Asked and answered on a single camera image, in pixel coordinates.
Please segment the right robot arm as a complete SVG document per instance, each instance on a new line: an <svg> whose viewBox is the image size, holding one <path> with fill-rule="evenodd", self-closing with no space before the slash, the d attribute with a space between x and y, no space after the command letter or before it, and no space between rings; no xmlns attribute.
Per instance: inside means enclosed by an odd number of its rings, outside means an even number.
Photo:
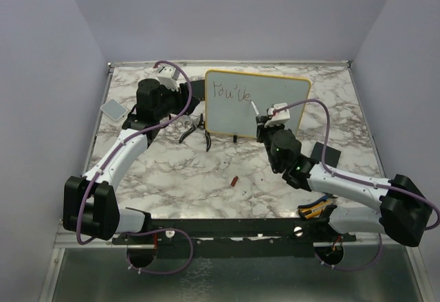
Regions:
<svg viewBox="0 0 440 302"><path fill-rule="evenodd" d="M272 171L295 189L332 194L357 202L357 208L336 207L316 223L319 238L331 241L345 233L384 233L394 241L417 247L432 207L405 175L379 179L336 171L301 153L301 142L283 124L256 117L256 137L264 144Z"/></svg>

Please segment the red marker cap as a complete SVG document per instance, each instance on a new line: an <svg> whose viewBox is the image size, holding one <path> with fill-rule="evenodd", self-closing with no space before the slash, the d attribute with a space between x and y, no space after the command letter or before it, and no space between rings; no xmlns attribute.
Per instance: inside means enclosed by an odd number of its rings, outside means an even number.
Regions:
<svg viewBox="0 0 440 302"><path fill-rule="evenodd" d="M232 179L232 181L231 181L231 186L232 187L234 187L235 185L236 185L236 183L237 183L237 181L238 181L238 179L239 179L239 177L238 176L235 176L233 179Z"/></svg>

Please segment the white marker pen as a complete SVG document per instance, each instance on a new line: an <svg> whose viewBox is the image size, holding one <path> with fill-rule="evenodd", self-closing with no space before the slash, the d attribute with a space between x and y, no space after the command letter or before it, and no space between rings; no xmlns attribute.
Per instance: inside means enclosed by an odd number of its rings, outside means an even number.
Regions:
<svg viewBox="0 0 440 302"><path fill-rule="evenodd" d="M254 109L254 112L255 112L256 116L257 117L260 116L259 110L258 110L257 106L255 105L254 101L251 100L250 103L252 105L252 108Z"/></svg>

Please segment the yellow framed whiteboard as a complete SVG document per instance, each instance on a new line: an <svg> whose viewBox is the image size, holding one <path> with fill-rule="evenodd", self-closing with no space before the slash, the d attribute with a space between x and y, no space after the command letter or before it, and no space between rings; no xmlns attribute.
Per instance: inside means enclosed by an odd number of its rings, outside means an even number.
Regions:
<svg viewBox="0 0 440 302"><path fill-rule="evenodd" d="M210 69L205 74L205 122L211 134L256 137L256 114L277 103L306 100L311 82L306 78Z"/></svg>

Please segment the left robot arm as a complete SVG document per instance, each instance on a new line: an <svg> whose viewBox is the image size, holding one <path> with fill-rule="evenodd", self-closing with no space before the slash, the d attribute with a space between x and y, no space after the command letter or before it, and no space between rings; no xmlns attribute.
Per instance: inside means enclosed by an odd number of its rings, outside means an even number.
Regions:
<svg viewBox="0 0 440 302"><path fill-rule="evenodd" d="M63 228L102 240L128 233L139 244L148 241L152 233L150 214L120 208L116 190L134 161L154 141L161 129L160 121L178 114L190 115L204 99L204 92L203 80L182 83L177 91L154 78L141 80L136 103L113 146L88 172L66 181Z"/></svg>

